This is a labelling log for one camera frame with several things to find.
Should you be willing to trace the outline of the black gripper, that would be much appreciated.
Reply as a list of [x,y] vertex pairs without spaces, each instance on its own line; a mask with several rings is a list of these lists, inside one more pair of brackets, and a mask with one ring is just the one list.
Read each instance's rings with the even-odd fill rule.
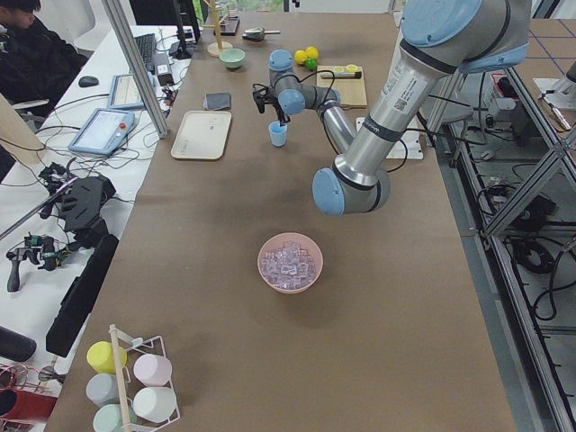
[[277,118],[281,125],[287,125],[290,122],[290,117],[280,107],[271,86],[254,83],[252,85],[252,97],[260,114],[265,112],[267,105],[272,105],[277,113]]

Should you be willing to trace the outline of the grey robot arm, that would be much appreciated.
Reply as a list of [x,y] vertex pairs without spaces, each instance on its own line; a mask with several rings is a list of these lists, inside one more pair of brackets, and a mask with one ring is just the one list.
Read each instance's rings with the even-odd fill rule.
[[381,95],[356,129],[337,92],[305,85],[285,49],[268,59],[269,85],[254,85],[262,112],[271,104],[280,123],[305,109],[317,112],[338,154],[312,181],[317,207],[327,215],[372,212],[389,197],[383,161],[437,82],[455,71],[488,72],[521,63],[531,20],[528,1],[409,1],[403,10],[400,57]]

